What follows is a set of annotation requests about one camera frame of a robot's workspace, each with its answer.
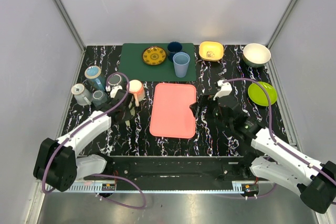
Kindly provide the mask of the pink and white mug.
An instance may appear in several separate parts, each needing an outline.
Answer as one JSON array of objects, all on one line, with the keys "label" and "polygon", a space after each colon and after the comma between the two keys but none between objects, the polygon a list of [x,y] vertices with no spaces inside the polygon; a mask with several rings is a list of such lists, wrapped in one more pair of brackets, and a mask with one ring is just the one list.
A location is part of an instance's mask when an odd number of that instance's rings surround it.
[{"label": "pink and white mug", "polygon": [[131,80],[129,82],[129,92],[131,94],[137,94],[139,103],[145,98],[145,90],[143,83],[139,80]]}]

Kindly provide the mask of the dark grey mug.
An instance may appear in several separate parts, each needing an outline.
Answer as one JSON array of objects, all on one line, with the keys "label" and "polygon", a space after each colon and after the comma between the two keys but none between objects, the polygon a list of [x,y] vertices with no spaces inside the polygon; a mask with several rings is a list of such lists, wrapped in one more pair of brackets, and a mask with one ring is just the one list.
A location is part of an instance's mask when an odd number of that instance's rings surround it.
[{"label": "dark grey mug", "polygon": [[120,86],[123,83],[123,77],[118,74],[118,73],[114,73],[111,74],[107,77],[106,80],[106,91],[110,92],[114,87],[116,86]]}]

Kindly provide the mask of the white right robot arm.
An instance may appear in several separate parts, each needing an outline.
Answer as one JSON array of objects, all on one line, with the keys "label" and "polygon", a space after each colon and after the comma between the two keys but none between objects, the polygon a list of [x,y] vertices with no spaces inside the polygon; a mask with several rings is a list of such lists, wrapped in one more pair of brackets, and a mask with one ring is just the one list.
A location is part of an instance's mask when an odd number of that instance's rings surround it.
[{"label": "white right robot arm", "polygon": [[195,117],[207,108],[215,122],[250,150],[238,164],[239,176],[269,180],[296,195],[311,210],[324,214],[335,204],[335,163],[322,163],[290,146],[264,124],[248,116],[233,96],[203,95],[190,105]]}]

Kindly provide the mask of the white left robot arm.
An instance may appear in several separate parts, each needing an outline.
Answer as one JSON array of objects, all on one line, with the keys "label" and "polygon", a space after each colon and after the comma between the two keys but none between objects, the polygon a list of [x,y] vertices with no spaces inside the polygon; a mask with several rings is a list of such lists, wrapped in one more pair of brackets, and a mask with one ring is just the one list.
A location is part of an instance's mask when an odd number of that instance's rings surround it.
[{"label": "white left robot arm", "polygon": [[113,175],[112,162],[104,154],[94,153],[79,158],[79,154],[98,135],[113,125],[127,122],[135,115],[134,96],[118,90],[109,103],[99,105],[80,125],[56,140],[42,141],[33,176],[46,185],[63,192],[75,180],[96,174],[103,180]]}]

